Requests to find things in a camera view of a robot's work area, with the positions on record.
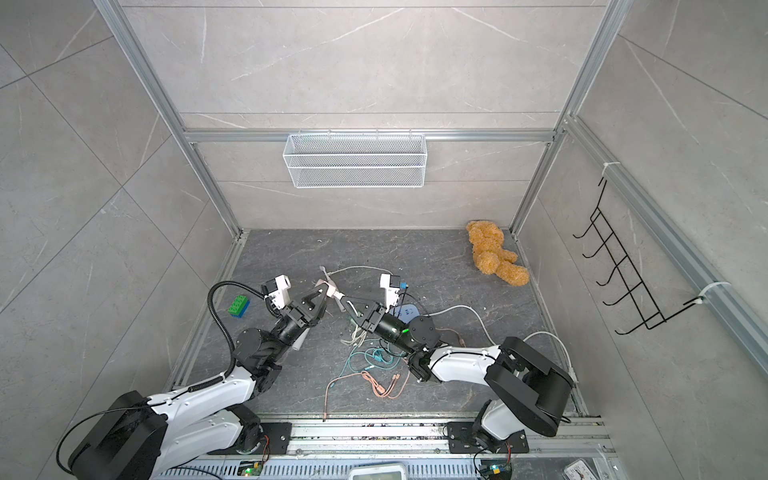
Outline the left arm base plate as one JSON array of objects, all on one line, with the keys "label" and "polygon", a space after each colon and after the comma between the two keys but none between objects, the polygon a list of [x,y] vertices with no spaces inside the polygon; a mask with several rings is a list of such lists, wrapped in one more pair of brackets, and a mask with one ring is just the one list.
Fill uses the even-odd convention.
[{"label": "left arm base plate", "polygon": [[224,450],[228,455],[284,455],[292,437],[290,422],[267,422],[258,427],[247,427],[232,447]]}]

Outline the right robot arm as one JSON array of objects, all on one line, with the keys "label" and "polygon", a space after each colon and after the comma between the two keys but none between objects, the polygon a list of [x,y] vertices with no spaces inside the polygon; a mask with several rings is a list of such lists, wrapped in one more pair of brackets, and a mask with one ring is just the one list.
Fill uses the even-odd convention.
[{"label": "right robot arm", "polygon": [[349,310],[360,329],[403,353],[417,380],[465,382],[493,391],[496,398],[483,405],[465,435],[469,443],[497,452],[526,433],[557,435],[574,380],[523,339],[510,336],[501,344],[477,348],[452,346],[441,340],[429,316],[405,323],[377,301],[350,297],[334,287],[328,296]]}]

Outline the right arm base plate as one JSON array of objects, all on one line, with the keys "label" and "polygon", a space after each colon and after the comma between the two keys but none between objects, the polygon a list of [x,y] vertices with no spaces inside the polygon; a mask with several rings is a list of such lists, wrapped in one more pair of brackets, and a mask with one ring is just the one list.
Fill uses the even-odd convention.
[{"label": "right arm base plate", "polygon": [[473,422],[448,422],[445,426],[449,452],[452,454],[524,454],[530,451],[524,430],[513,432],[500,440]]}]

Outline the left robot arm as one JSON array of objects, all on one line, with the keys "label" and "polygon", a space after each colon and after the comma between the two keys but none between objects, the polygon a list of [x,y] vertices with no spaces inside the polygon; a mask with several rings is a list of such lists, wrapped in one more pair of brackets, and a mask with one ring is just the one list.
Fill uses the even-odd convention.
[{"label": "left robot arm", "polygon": [[58,467],[77,479],[152,479],[209,451],[255,449],[263,431],[247,401],[274,384],[280,360],[336,294],[320,281],[278,309],[271,330],[226,333],[230,361],[222,373],[148,397],[136,390],[119,396],[94,414],[91,430]]}]

